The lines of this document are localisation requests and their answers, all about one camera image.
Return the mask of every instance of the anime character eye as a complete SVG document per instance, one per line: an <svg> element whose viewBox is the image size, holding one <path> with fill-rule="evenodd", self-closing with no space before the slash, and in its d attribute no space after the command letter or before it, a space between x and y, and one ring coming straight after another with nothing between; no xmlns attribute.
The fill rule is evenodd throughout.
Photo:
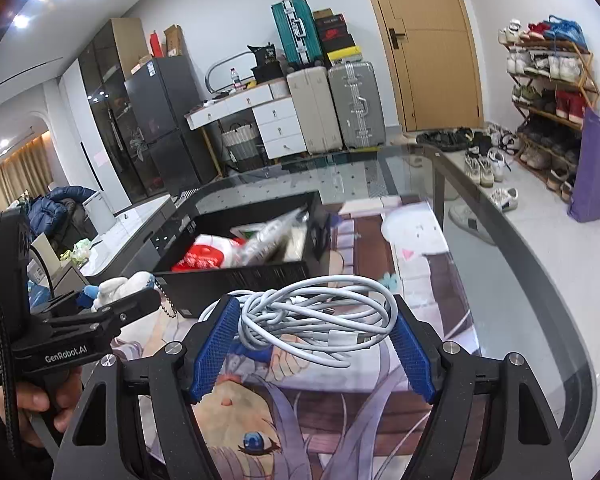
<svg viewBox="0 0 600 480"><path fill-rule="evenodd" d="M276 442L259 431L245 433L242 444L243 446L238 446L240 451L253 456L266 455L280 449Z"/></svg>

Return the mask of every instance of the drawer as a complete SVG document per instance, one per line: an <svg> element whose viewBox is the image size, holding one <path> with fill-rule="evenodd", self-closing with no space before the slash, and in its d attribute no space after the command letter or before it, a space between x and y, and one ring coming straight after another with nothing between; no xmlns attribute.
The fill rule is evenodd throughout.
<svg viewBox="0 0 600 480"><path fill-rule="evenodd" d="M189 123L189 128L195 130L200 126L204 126L205 124L212 123L217 121L218 119L222 119L228 115L226 110L226 101L221 101L219 103L210 105L206 108L202 108L202 110L198 110L197 112L191 114L187 119L187 123Z"/></svg>
<svg viewBox="0 0 600 480"><path fill-rule="evenodd" d="M235 114L247 108L253 108L254 106L261 105L268 101L271 101L271 90L269 85L258 86L250 90L244 90L236 95L228 97L224 100L227 113Z"/></svg>
<svg viewBox="0 0 600 480"><path fill-rule="evenodd" d="M260 126L261 124L271 123L278 119L294 117L296 115L296 108L294 107L293 99L288 97L287 99L280 99L254 108L253 115L255 115L256 122Z"/></svg>
<svg viewBox="0 0 600 480"><path fill-rule="evenodd" d="M306 151L302 134L283 137L283 139L264 140L264 148L267 150L269 158L278 158L279 156L293 155L294 153Z"/></svg>
<svg viewBox="0 0 600 480"><path fill-rule="evenodd" d="M296 116L263 124L258 129L260 130L262 140L277 140L282 137L290 137L298 134L302 135L300 123Z"/></svg>

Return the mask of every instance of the curtain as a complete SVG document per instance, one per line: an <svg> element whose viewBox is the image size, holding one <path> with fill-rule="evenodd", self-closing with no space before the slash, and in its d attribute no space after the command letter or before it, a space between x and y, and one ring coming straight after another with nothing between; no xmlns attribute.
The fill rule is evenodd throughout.
<svg viewBox="0 0 600 480"><path fill-rule="evenodd" d="M26 190L32 198L48 193L52 180L45 145L38 137L0 164L0 211Z"/></svg>

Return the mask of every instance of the puffer jacket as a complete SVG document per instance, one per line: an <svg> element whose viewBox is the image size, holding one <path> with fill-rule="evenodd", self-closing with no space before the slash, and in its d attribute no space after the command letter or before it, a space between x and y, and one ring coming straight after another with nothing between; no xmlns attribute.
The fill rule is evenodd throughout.
<svg viewBox="0 0 600 480"><path fill-rule="evenodd" d="M65 198L75 200L78 204L81 204L87 200L95 191L87 187L82 186L66 186L56 187L53 191L46 194L47 198L50 198L54 202L60 202Z"/></svg>
<svg viewBox="0 0 600 480"><path fill-rule="evenodd" d="M54 202L46 196L41 196L31 204L29 209L31 231L35 237L44 233L49 238L64 221L66 215L67 210L64 205Z"/></svg>

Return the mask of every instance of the coiled charging cable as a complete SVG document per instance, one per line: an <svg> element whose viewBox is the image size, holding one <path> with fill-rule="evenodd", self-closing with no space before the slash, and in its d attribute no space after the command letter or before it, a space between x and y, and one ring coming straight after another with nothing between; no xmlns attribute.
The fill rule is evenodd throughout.
<svg viewBox="0 0 600 480"><path fill-rule="evenodd" d="M329 283L347 285L334 288ZM384 304L369 297L370 292L382 294ZM398 316L391 292L363 276L321 276L280 290L234 290L229 294L240 301L242 313L236 338L245 347L257 351L274 345L298 358L332 368L349 367L343 352L371 348L381 342ZM200 321L208 319L216 304L203 311ZM295 338L282 340L284 334Z"/></svg>

